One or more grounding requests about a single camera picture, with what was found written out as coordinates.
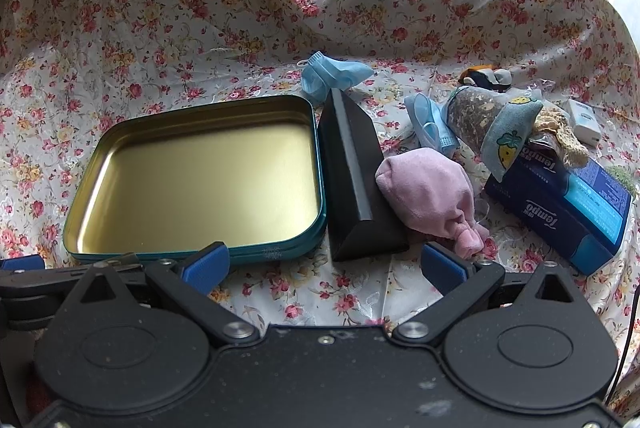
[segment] pink plush toy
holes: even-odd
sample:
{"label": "pink plush toy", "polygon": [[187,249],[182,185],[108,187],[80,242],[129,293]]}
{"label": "pink plush toy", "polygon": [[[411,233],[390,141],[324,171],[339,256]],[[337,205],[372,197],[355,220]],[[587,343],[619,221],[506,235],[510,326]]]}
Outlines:
{"label": "pink plush toy", "polygon": [[407,227],[455,240],[462,258],[482,250],[489,232],[474,219],[471,182],[458,163],[418,148],[382,161],[376,182]]}

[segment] blue tissue box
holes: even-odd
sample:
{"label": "blue tissue box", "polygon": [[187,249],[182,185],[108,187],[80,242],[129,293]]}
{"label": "blue tissue box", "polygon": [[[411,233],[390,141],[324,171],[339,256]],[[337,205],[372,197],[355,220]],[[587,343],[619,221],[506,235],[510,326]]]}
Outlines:
{"label": "blue tissue box", "polygon": [[581,273],[620,248],[631,195],[593,159],[567,170],[555,154],[524,147],[502,182],[489,177],[484,190]]}

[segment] fabric cloth with cartoon print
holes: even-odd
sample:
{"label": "fabric cloth with cartoon print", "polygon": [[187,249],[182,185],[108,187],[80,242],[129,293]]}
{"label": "fabric cloth with cartoon print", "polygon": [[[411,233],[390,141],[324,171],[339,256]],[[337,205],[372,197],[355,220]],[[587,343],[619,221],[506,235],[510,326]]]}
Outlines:
{"label": "fabric cloth with cartoon print", "polygon": [[[423,91],[442,102],[465,68],[496,64],[510,69],[513,86],[552,79],[551,97],[591,104],[603,131],[591,155],[638,172],[638,55],[604,0],[6,0],[2,256],[39,253],[49,267],[71,263],[61,229],[98,138],[114,123],[300,94],[297,62],[316,50],[374,70],[350,97],[373,119],[386,155],[417,146],[405,96]],[[467,148],[454,159],[477,193],[485,167]],[[228,183],[253,181],[229,173]],[[619,349],[640,281],[636,217],[634,203],[623,248],[609,265],[588,278],[575,274]],[[481,255],[508,270],[558,260],[500,205],[490,205],[482,224],[491,237]],[[439,298],[422,277],[418,253],[415,245],[393,257],[333,264],[325,242],[294,261],[236,268],[213,298],[261,329],[270,322],[392,326]],[[635,326],[614,403],[623,414],[640,408],[640,319]]]}

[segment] blue face mask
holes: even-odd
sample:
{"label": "blue face mask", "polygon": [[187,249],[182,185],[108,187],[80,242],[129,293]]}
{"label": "blue face mask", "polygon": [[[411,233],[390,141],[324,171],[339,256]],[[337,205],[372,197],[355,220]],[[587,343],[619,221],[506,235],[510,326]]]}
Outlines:
{"label": "blue face mask", "polygon": [[302,90],[315,102],[324,102],[330,88],[347,90],[373,75],[370,66],[357,61],[337,61],[316,52],[302,71]]}
{"label": "blue face mask", "polygon": [[458,138],[444,122],[442,108],[435,101],[417,93],[404,98],[404,107],[420,146],[432,148],[449,158],[460,148]]}

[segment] cartoon strawberry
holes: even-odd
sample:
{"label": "cartoon strawberry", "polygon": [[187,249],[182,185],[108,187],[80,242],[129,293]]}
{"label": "cartoon strawberry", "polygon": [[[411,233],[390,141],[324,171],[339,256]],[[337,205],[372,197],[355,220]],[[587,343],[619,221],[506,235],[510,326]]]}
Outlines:
{"label": "cartoon strawberry", "polygon": [[516,130],[513,130],[512,132],[504,133],[496,143],[498,144],[500,164],[505,170],[508,170],[516,157],[516,151],[518,151],[518,146],[522,143],[522,138],[519,137]]}

